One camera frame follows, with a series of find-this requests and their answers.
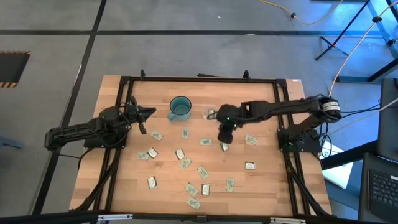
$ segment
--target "blue cup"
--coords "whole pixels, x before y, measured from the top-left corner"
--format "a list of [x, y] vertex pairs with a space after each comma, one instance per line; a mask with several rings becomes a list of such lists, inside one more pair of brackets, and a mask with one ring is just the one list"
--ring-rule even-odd
[[177, 96], [170, 102], [170, 114], [167, 116], [169, 121], [185, 121], [191, 115], [191, 101], [185, 96]]

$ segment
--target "concrete floor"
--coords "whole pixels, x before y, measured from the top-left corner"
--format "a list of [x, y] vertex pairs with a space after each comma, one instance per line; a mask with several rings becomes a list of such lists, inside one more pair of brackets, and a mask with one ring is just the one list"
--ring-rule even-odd
[[[383, 0], [372, 2], [378, 13], [386, 7]], [[321, 17], [336, 4], [311, 0], [278, 3], [306, 21]], [[100, 0], [3, 0], [0, 29], [90, 30], [99, 5]], [[106, 5], [99, 29], [343, 30], [361, 5], [343, 3], [323, 22], [305, 26], [257, 0], [112, 0]], [[365, 31], [371, 18], [366, 8], [350, 30]], [[390, 34], [395, 32], [396, 21], [390, 12], [386, 13], [386, 22], [383, 17], [383, 24]], [[29, 213], [49, 154], [43, 147], [44, 134], [59, 125], [87, 40], [87, 36], [0, 35], [1, 50], [32, 51], [18, 87], [0, 89], [0, 135], [26, 144], [22, 150], [0, 149], [0, 217]], [[349, 52], [358, 40], [344, 37], [338, 47]], [[226, 77], [241, 77], [247, 69], [252, 77], [301, 79], [307, 96], [327, 94], [345, 56], [328, 52], [316, 62], [314, 58], [325, 48], [318, 37], [97, 36], [70, 123], [91, 118], [103, 75], [138, 75], [140, 69], [148, 76], [206, 73]], [[382, 38], [367, 38], [341, 74], [369, 76], [392, 59]], [[339, 100], [342, 110], [358, 110], [375, 105], [380, 89], [380, 85], [338, 83], [333, 97]], [[361, 116], [341, 120], [330, 130]], [[378, 117], [373, 116], [345, 128], [332, 135], [333, 144], [351, 149], [372, 141], [377, 138], [377, 124]], [[76, 142], [65, 146], [63, 153], [79, 156], [81, 150], [82, 143]], [[68, 210], [76, 164], [75, 159], [60, 158], [45, 213]]]

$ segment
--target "keyboard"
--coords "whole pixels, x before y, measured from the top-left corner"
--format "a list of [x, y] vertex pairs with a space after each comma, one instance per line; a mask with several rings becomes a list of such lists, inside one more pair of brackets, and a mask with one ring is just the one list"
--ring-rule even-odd
[[369, 211], [383, 220], [398, 222], [398, 177], [369, 171]]

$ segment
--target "wooden table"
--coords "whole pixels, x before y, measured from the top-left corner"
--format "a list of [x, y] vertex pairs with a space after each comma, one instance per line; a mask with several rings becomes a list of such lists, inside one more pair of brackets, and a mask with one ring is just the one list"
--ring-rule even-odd
[[[106, 75], [99, 91], [94, 117], [103, 109], [113, 106], [118, 92], [120, 76]], [[304, 97], [300, 80], [287, 80], [289, 98]], [[218, 122], [203, 119], [204, 106], [234, 104], [252, 100], [275, 102], [272, 85], [263, 83], [198, 83], [198, 82], [134, 82], [132, 94], [141, 106], [156, 107], [157, 111], [147, 120], [148, 134], [142, 135], [137, 124], [129, 132], [126, 147], [122, 150], [112, 212], [175, 213], [208, 215], [292, 215], [287, 176], [282, 153], [277, 143], [276, 117], [261, 124], [247, 124], [234, 132], [234, 141], [229, 150], [223, 152], [218, 144]], [[187, 96], [192, 102], [188, 121], [167, 119], [169, 103], [175, 96]], [[308, 114], [295, 114], [299, 123]], [[182, 129], [190, 130], [189, 138], [182, 139]], [[153, 130], [163, 135], [155, 140]], [[250, 134], [258, 138], [257, 145], [246, 143]], [[212, 146], [201, 146], [201, 138], [213, 140]], [[138, 152], [153, 147], [159, 155], [148, 161], [137, 159]], [[179, 168], [180, 161], [174, 151], [182, 147], [192, 163]], [[88, 153], [78, 173], [70, 208], [76, 208], [89, 195], [98, 182], [104, 149]], [[301, 153], [305, 183], [318, 203], [331, 213], [325, 181], [320, 163], [313, 155]], [[256, 163], [256, 170], [245, 170], [244, 162]], [[210, 176], [203, 180], [197, 167], [204, 166]], [[158, 187], [149, 189], [147, 178], [155, 176]], [[228, 178], [235, 179], [234, 192], [226, 192]], [[196, 199], [201, 202], [199, 210], [187, 205], [190, 195], [184, 187], [190, 182], [199, 191], [201, 183], [211, 184], [210, 195], [200, 192]], [[103, 191], [100, 208], [108, 187]], [[296, 186], [299, 211], [303, 213], [300, 191]]]

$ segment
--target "tripod stand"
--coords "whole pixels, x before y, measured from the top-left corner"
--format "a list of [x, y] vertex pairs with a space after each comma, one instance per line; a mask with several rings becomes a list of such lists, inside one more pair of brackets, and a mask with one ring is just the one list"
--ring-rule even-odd
[[353, 17], [353, 19], [349, 22], [349, 24], [345, 27], [345, 29], [341, 32], [341, 34], [337, 37], [337, 39], [331, 43], [330, 41], [326, 40], [326, 38], [321, 36], [321, 39], [325, 41], [328, 44], [328, 48], [324, 50], [319, 56], [316, 57], [315, 60], [319, 60], [324, 54], [326, 54], [329, 50], [338, 50], [341, 53], [343, 53], [345, 56], [348, 56], [348, 54], [344, 51], [341, 50], [340, 48], [336, 47], [336, 44], [338, 40], [344, 35], [344, 33], [347, 31], [347, 29], [350, 27], [350, 25], [355, 21], [355, 19], [359, 16], [359, 14], [362, 12], [362, 10], [368, 5], [370, 0], [367, 0], [365, 4], [362, 6], [362, 8], [356, 13], [356, 15]]

